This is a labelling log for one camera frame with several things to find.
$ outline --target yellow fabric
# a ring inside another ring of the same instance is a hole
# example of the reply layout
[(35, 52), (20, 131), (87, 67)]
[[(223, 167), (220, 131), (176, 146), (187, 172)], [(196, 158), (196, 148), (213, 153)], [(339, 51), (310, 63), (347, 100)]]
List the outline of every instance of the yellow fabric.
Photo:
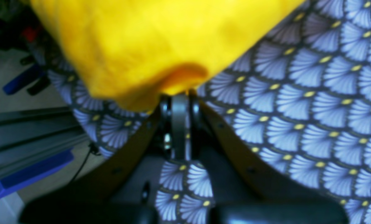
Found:
[(303, 0), (30, 0), (91, 96), (128, 110), (208, 81)]

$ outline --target patterned fabric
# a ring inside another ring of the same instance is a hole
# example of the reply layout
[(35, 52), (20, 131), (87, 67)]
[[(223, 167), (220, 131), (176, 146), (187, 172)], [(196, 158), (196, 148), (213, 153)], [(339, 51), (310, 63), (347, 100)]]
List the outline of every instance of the patterned fabric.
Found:
[[(30, 48), (105, 157), (148, 113), (90, 98), (47, 35)], [(261, 159), (371, 224), (371, 0), (311, 0), (198, 89)], [(168, 161), (161, 223), (205, 223), (214, 205), (198, 161)]]

